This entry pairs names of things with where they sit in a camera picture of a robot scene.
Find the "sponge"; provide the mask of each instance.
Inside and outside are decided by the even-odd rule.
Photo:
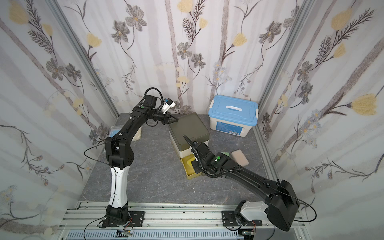
[[[231,158],[235,160],[240,166],[244,167],[249,164],[249,161],[244,156],[244,153],[239,149],[236,151],[231,152]]]

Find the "metal corner post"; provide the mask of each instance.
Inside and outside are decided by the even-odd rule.
[[[107,91],[105,90],[103,83],[101,82],[101,79],[96,74],[96,71],[94,70],[91,61],[84,53],[84,50],[82,48],[81,43],[79,42],[78,38],[76,37],[76,34],[74,33],[73,29],[71,28],[71,25],[69,24],[67,18],[65,17],[63,11],[61,10],[59,3],[57,0],[45,0],[48,7],[52,11],[54,17],[56,18],[57,22],[61,26],[62,30],[64,31],[66,37],[68,38],[69,42],[71,43],[72,47],[74,48],[77,55],[80,57],[80,60],[84,64],[87,72],[91,75],[93,82],[95,86],[100,91],[101,95],[103,96],[103,99],[105,100],[106,104],[108,105],[109,109],[113,113],[113,115],[118,118],[119,112],[116,109],[116,106],[111,101]]]
[[[264,105],[271,93],[271,90],[273,86],[276,83],[276,80],[279,76],[279,73],[285,64],[286,59],[288,58],[288,55],[295,43],[295,40],[301,30],[301,28],[304,25],[305,20],[307,19],[307,16],[313,6],[313,3],[315,0],[304,0],[303,4],[301,5],[301,8],[299,9],[299,12],[296,17],[296,21],[293,23],[292,30],[289,32],[288,38],[284,44],[283,49],[281,50],[280,56],[276,62],[276,65],[272,71],[272,74],[269,78],[269,81],[267,83],[267,86],[265,88],[265,91],[263,93],[263,96],[259,103],[259,109],[260,112],[263,111]]]

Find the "floral wallpaper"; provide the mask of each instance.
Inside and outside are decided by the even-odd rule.
[[[280,177],[317,211],[314,240],[384,234],[383,13],[382,1],[316,1],[261,109]]]
[[[297,0],[58,0],[120,112],[148,87],[206,114],[217,94],[258,102]]]
[[[57,238],[115,117],[44,1],[0,12],[0,235]]]

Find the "box label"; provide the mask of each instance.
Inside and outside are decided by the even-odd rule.
[[[235,126],[235,125],[223,123],[223,122],[217,122],[216,130],[235,134],[235,135],[240,135],[241,131],[243,130],[243,127]]]

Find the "black cable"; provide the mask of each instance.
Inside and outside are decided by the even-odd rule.
[[[88,225],[84,228],[84,232],[83,232],[84,240],[86,240],[86,238],[85,238],[85,230],[87,229],[87,227],[88,227],[91,223],[96,222],[97,220],[100,220],[100,219],[102,219],[102,218],[104,218],[104,217],[101,217],[101,218],[99,218],[99,219],[96,219],[95,221],[91,221],[90,223],[88,223]]]
[[[115,193],[116,193],[116,183],[117,183],[117,179],[116,179],[116,177],[117,177],[117,176],[116,176],[116,175],[117,175],[117,172],[116,172],[116,169],[115,169],[114,167],[112,167],[111,165],[109,165],[108,163],[106,163],[106,162],[102,162],[102,161],[93,159],[93,158],[87,156],[87,154],[85,154],[86,151],[88,151],[88,150],[90,150],[90,149],[92,149],[92,148],[94,148],[94,147],[97,147],[97,146],[99,146],[100,144],[101,144],[101,142],[99,142],[98,145],[93,146],[93,147],[90,147],[90,148],[88,148],[87,150],[85,150],[85,151],[84,151],[84,155],[85,155],[87,158],[90,158],[90,159],[92,159],[92,160],[95,160],[96,162],[101,162],[101,163],[104,163],[104,164],[108,165],[110,168],[112,168],[112,169],[115,171],[115,192],[114,192],[114,194],[115,194]],[[114,202],[114,201],[115,201],[115,195],[113,195],[113,200],[112,200],[112,204],[111,204],[111,206],[113,205],[113,202]]]
[[[273,233],[272,233],[272,235],[271,235],[269,238],[265,239],[265,240],[270,240],[270,239],[273,237],[273,235],[275,234],[275,230],[276,230],[276,226],[273,228]]]
[[[103,227],[103,225],[101,224],[101,226],[100,226],[100,223],[101,222],[104,222],[104,219],[103,220],[101,220],[100,222],[99,222],[99,228],[107,228],[107,227]]]
[[[157,88],[148,88],[146,91],[145,91],[145,93],[144,93],[144,97],[145,97],[145,95],[147,95],[147,92],[149,91],[149,90],[156,90],[158,93],[159,93],[159,95],[160,95],[160,98],[161,98],[161,105],[163,105],[164,104],[164,98],[163,98],[163,95],[161,94],[161,92],[160,92],[160,90],[158,90]]]
[[[255,175],[253,175],[253,176],[262,182],[262,180],[261,180],[259,177],[255,176]],[[275,188],[273,188],[273,187],[271,187],[271,186],[267,186],[267,187],[271,188],[272,190],[275,190],[276,192],[282,193],[282,194],[287,195],[287,196],[289,196],[289,197],[291,197],[291,198],[294,198],[294,199],[296,199],[296,200],[298,200],[298,201],[301,201],[301,202],[304,203],[305,205],[307,205],[307,206],[309,206],[310,208],[312,208],[312,210],[314,211],[314,218],[313,218],[313,219],[308,220],[308,221],[301,221],[301,220],[294,220],[294,221],[296,221],[296,222],[313,222],[313,221],[316,220],[316,218],[317,218],[317,212],[316,212],[316,210],[315,210],[311,205],[309,205],[308,203],[304,202],[304,201],[301,200],[301,199],[298,199],[297,197],[294,197],[294,196],[291,196],[291,195],[289,195],[289,194],[286,194],[285,192],[281,192],[281,191],[279,191],[279,190],[277,190],[277,189],[275,189]]]
[[[157,121],[156,121],[156,124],[155,125],[149,125],[148,123],[147,123],[147,121],[145,121],[145,123],[148,125],[148,126],[150,126],[150,127],[156,127],[157,126]]]
[[[99,142],[98,145],[93,146],[93,147],[90,147],[90,148],[88,148],[87,150],[85,150],[85,151],[84,151],[84,155],[85,155],[87,158],[89,158],[89,159],[95,160],[96,162],[101,162],[101,163],[103,163],[103,164],[107,164],[108,166],[110,166],[110,165],[109,165],[108,163],[106,163],[106,162],[102,162],[102,161],[93,159],[93,158],[91,158],[90,156],[88,156],[87,154],[85,154],[86,151],[88,151],[88,150],[90,150],[90,149],[92,149],[92,148],[94,148],[94,147],[98,147],[100,144],[101,144],[101,142]]]
[[[241,225],[238,229],[229,229],[224,223],[223,223],[223,226],[225,226],[226,229],[235,232],[235,231],[239,230],[243,225]]]
[[[229,172],[236,172],[236,171],[241,171],[241,170],[243,170],[243,169],[230,169],[230,170],[226,170],[226,171],[221,172],[221,173],[216,174],[216,175],[211,175],[211,174],[209,174],[209,173],[207,172],[207,170],[205,170],[205,168],[203,167],[203,165],[202,165],[202,163],[201,163],[201,158],[200,158],[200,155],[199,155],[199,151],[196,150],[196,148],[195,148],[193,142],[192,142],[187,136],[183,135],[183,137],[184,137],[184,139],[187,141],[187,143],[191,146],[191,148],[196,152],[197,160],[198,160],[198,162],[199,162],[199,167],[203,170],[203,172],[204,172],[208,177],[210,177],[210,178],[217,178],[217,177],[220,177],[220,176],[222,176],[222,175],[224,175],[224,174],[227,174],[227,173],[229,173]],[[254,174],[252,174],[252,175],[253,175],[255,178],[257,178],[258,180],[260,180],[260,181],[263,183],[263,181],[262,181],[259,177],[257,177],[257,176],[254,175]],[[276,192],[282,193],[282,194],[287,195],[287,196],[289,196],[289,197],[291,197],[291,198],[294,198],[294,199],[296,199],[296,200],[298,200],[298,201],[301,201],[301,202],[304,203],[305,205],[307,205],[307,206],[309,206],[310,208],[312,208],[312,210],[314,211],[315,216],[314,216],[313,219],[308,220],[308,221],[301,221],[301,220],[294,220],[294,221],[296,221],[296,222],[313,222],[313,221],[316,220],[316,218],[317,218],[317,212],[316,212],[316,210],[315,210],[311,205],[309,205],[308,203],[304,202],[304,201],[301,200],[301,199],[298,199],[297,197],[294,197],[294,196],[291,196],[291,195],[286,194],[286,193],[284,193],[284,192],[281,192],[281,191],[279,191],[279,190],[277,190],[277,189],[275,189],[275,188],[273,188],[273,187],[271,187],[271,186],[267,186],[267,187],[270,187],[272,190],[275,190]]]

